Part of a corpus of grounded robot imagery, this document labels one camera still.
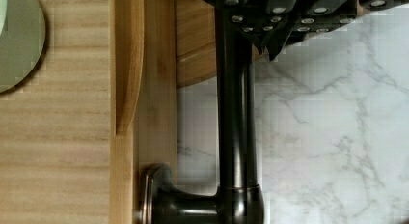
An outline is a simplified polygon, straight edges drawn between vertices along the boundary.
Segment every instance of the gray marble veining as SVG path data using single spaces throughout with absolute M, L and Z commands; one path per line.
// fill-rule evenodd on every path
M 266 223 L 409 220 L 409 9 L 291 46 L 256 71 Z M 179 90 L 179 184 L 218 178 L 216 80 Z

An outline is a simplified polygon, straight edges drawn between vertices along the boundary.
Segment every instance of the wooden cutting board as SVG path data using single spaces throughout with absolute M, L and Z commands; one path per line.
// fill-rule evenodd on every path
M 45 55 L 0 95 L 0 223 L 130 224 L 140 166 L 176 166 L 174 0 L 40 2 Z

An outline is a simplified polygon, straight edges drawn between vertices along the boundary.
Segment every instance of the green plate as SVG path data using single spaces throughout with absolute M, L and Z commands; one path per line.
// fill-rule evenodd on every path
M 30 73 L 44 42 L 45 20 L 38 0 L 0 0 L 0 93 Z

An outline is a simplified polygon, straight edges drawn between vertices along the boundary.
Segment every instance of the bamboo board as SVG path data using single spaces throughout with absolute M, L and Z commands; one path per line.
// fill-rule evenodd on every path
M 0 95 L 0 223 L 130 224 L 139 148 L 145 163 L 176 165 L 174 0 L 40 1 L 46 54 Z M 147 38 L 145 26 L 161 29 Z M 147 105 L 137 108 L 141 84 Z M 166 143 L 166 155 L 150 143 Z

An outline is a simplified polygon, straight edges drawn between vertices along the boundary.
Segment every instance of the faucet base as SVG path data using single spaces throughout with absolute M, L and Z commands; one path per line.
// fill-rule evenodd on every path
M 262 224 L 263 201 L 259 186 L 217 189 L 214 196 L 185 193 L 172 185 L 171 169 L 154 164 L 141 178 L 142 224 Z
M 215 196 L 185 193 L 172 185 L 171 169 L 165 164 L 153 164 L 141 177 L 141 224 L 217 223 Z

